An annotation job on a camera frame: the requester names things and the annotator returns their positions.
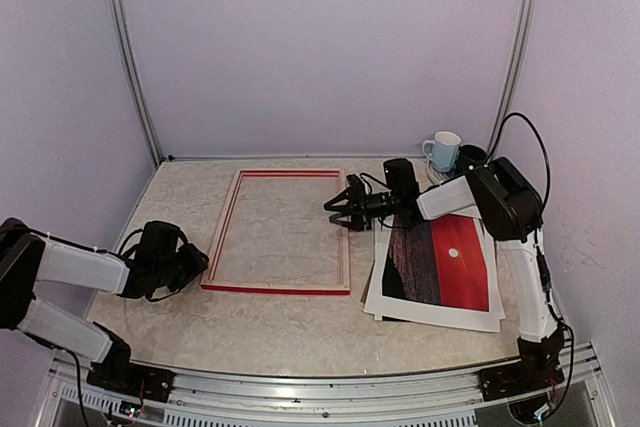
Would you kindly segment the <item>red wooden picture frame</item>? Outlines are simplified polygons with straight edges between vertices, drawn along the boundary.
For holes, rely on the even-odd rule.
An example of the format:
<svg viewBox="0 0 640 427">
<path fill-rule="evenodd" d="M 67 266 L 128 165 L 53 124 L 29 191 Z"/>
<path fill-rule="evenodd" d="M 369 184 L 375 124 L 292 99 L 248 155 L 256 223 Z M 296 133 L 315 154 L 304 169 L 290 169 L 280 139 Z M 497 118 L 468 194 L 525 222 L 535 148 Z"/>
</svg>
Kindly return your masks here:
<svg viewBox="0 0 640 427">
<path fill-rule="evenodd" d="M 243 168 L 234 173 L 203 274 L 204 290 L 347 296 L 349 235 L 322 204 L 346 186 L 338 168 Z"/>
</svg>

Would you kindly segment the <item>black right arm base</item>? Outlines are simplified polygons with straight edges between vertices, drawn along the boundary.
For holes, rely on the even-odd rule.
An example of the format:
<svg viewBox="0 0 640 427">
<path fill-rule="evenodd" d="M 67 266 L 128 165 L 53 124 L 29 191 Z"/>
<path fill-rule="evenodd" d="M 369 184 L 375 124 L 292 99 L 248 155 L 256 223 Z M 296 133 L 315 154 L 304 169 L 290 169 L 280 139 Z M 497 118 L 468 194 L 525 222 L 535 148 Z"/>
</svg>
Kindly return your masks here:
<svg viewBox="0 0 640 427">
<path fill-rule="evenodd" d="M 517 339 L 519 356 L 514 363 L 481 369 L 478 379 L 485 402 L 550 388 L 565 380 L 559 355 L 564 334 L 556 330 L 540 342 Z"/>
</svg>

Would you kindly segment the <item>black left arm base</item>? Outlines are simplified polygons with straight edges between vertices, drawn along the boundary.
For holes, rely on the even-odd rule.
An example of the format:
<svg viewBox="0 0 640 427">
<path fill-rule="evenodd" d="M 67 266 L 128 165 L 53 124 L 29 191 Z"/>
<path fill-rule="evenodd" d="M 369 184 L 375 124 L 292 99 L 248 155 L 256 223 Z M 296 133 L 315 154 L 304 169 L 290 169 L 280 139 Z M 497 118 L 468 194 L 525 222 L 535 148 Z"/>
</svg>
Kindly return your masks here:
<svg viewBox="0 0 640 427">
<path fill-rule="evenodd" d="M 167 369 L 132 363 L 126 358 L 92 363 L 87 383 L 140 400 L 167 403 L 176 374 Z"/>
</svg>

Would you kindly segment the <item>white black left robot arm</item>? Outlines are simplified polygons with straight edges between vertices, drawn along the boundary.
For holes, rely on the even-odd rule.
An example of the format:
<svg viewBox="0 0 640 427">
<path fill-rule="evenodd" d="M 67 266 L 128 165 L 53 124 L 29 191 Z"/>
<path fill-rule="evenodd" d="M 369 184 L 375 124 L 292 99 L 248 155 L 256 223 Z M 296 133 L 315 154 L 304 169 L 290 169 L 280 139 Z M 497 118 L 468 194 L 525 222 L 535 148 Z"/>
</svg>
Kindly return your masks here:
<svg viewBox="0 0 640 427">
<path fill-rule="evenodd" d="M 17 218 L 1 225 L 1 327 L 19 330 L 88 359 L 121 392 L 140 381 L 128 344 L 108 329 L 35 294 L 39 283 L 85 287 L 154 301 L 159 289 L 182 291 L 208 267 L 207 256 L 176 225 L 150 221 L 117 253 L 39 232 Z"/>
</svg>

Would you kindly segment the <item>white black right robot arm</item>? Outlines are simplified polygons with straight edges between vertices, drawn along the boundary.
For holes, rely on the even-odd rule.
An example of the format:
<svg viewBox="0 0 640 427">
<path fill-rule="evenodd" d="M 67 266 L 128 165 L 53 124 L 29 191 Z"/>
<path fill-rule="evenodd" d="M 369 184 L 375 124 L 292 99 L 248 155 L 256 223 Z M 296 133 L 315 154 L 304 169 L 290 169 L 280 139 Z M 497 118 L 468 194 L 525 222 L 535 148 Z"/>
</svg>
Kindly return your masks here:
<svg viewBox="0 0 640 427">
<path fill-rule="evenodd" d="M 323 206 L 330 223 L 373 230 L 382 246 L 366 312 L 493 332 L 500 322 L 489 255 L 501 245 L 520 319 L 511 380 L 520 390 L 535 389 L 558 369 L 564 344 L 542 247 L 540 195 L 504 157 L 426 190 L 405 158 L 384 162 L 383 170 L 382 191 L 372 190 L 372 176 L 350 174 Z"/>
</svg>

